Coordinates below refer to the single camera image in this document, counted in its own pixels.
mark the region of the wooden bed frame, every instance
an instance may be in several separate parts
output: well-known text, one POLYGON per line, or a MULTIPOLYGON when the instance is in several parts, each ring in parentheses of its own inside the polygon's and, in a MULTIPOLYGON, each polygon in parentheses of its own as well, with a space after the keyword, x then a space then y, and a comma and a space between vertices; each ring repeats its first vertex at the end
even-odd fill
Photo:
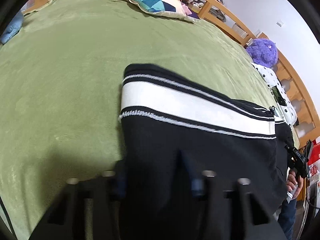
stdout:
MULTIPOLYGON (((35 4, 28 8, 27 11, 38 8, 44 5, 48 0, 36 0, 35 4)), ((230 12, 225 6, 217 2, 216 0, 206 0, 204 6, 200 9, 198 16, 205 19, 208 22, 216 25, 230 38, 237 41, 242 46, 247 46, 247 43, 251 39, 255 39, 255 35, 248 29, 248 27, 241 22, 232 12, 230 12), (232 28, 227 26, 225 23, 217 19, 215 16, 209 13, 212 6, 219 8, 223 13, 228 15, 243 31, 247 33, 245 38, 240 37, 232 28)), ((260 38, 268 38, 264 33, 262 33, 260 38)), ((290 101, 298 101, 300 103, 300 109, 297 111, 299 125, 295 126, 296 131, 303 130, 301 127, 306 127, 309 125, 311 129, 307 130, 305 134, 299 137, 300 147, 306 145, 306 142, 310 140, 315 140, 320 136, 320 119, 316 112, 316 108, 313 101, 303 84, 301 78, 298 76, 297 72, 294 70, 290 62, 285 58, 285 56, 279 51, 279 60, 276 64, 276 75, 281 82, 287 81, 289 83, 290 89, 287 91, 288 98, 290 101)))

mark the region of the jeans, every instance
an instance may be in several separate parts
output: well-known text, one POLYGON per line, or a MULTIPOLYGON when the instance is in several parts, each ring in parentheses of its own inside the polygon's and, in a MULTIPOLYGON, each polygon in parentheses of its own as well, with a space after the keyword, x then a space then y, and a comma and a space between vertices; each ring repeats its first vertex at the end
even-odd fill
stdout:
POLYGON ((296 204, 297 199, 291 200, 290 203, 284 200, 278 218, 278 223, 288 240, 292 240, 293 225, 296 219, 296 204))

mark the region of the metal screw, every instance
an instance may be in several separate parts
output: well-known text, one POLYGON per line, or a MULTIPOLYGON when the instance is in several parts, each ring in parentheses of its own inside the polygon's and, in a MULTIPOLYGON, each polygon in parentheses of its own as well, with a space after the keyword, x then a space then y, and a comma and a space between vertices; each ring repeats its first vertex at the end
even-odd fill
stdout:
POLYGON ((217 174, 214 171, 202 171, 202 175, 205 177, 215 177, 217 174))
POLYGON ((102 177, 112 177, 114 176, 116 173, 114 171, 104 171, 102 173, 102 177))
POLYGON ((70 185, 76 185, 76 184, 78 184, 78 182, 79 182, 79 179, 77 179, 77 178, 69 178, 69 179, 67 179, 67 183, 70 184, 70 185))
POLYGON ((240 178, 238 179, 238 183, 241 185, 249 185, 251 181, 248 178, 240 178))

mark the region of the blue cloth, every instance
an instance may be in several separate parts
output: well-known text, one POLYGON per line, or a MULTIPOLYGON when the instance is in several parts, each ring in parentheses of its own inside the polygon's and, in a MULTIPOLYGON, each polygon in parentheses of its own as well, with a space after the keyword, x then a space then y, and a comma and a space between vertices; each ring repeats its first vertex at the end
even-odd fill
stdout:
POLYGON ((0 42, 2 44, 7 43, 14 35, 16 35, 22 27, 23 23, 23 14, 21 11, 15 15, 11 20, 7 28, 4 30, 4 33, 0 37, 0 42))
POLYGON ((284 200, 278 218, 278 223, 288 240, 292 240, 293 225, 296 220, 296 204, 297 199, 291 200, 290 203, 284 200))

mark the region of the bed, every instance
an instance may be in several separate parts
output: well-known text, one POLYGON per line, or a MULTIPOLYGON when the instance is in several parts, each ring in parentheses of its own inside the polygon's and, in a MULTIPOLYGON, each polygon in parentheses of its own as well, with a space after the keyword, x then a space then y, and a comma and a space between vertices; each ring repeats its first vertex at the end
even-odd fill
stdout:
MULTIPOLYGON (((196 24, 119 0, 38 1, 44 6, 28 8, 23 28, 0 49, 0 190, 19 239, 28 238, 66 179, 96 176, 123 155, 117 117, 128 64, 152 62, 231 98, 275 104, 244 50, 254 35, 215 0, 199 12, 207 21, 196 24), (248 35, 212 18, 211 5, 248 35)), ((303 146, 320 135, 319 117, 281 53, 275 72, 292 84, 290 100, 302 101, 300 125, 314 126, 296 139, 303 146)))

